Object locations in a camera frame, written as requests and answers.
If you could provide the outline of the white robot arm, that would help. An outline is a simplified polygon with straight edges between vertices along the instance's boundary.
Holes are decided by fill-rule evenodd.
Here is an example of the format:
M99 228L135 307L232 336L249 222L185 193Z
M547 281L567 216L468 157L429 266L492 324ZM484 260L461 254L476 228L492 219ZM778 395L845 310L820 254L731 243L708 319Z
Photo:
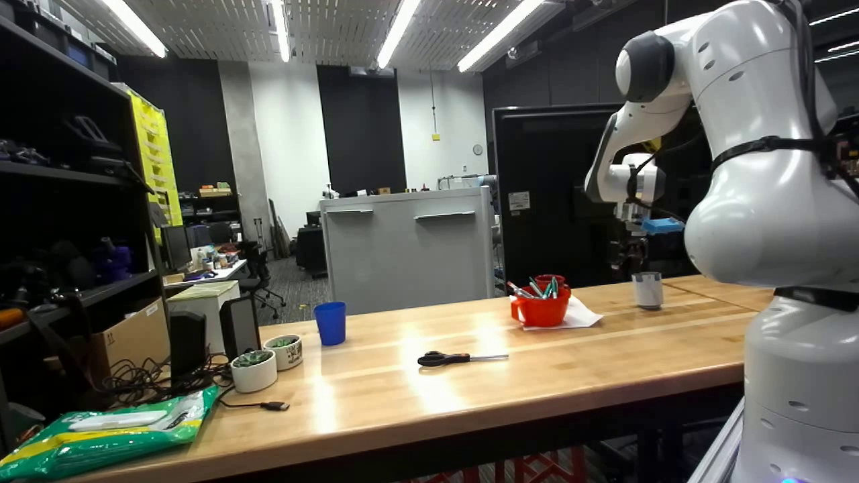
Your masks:
M859 193L830 149L837 107L803 0L728 0L620 48L624 105L586 193L632 211L657 165L626 157L695 113L712 183L685 219L691 262L773 291L747 326L734 483L859 483Z

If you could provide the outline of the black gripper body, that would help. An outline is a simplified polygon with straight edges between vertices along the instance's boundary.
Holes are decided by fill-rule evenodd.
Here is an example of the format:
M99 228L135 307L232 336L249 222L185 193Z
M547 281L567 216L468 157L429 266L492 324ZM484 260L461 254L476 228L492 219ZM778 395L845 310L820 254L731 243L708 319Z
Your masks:
M616 216L624 224L624 232L618 238L618 266L626 274L640 274L646 268L650 205L640 197L626 197L616 205Z

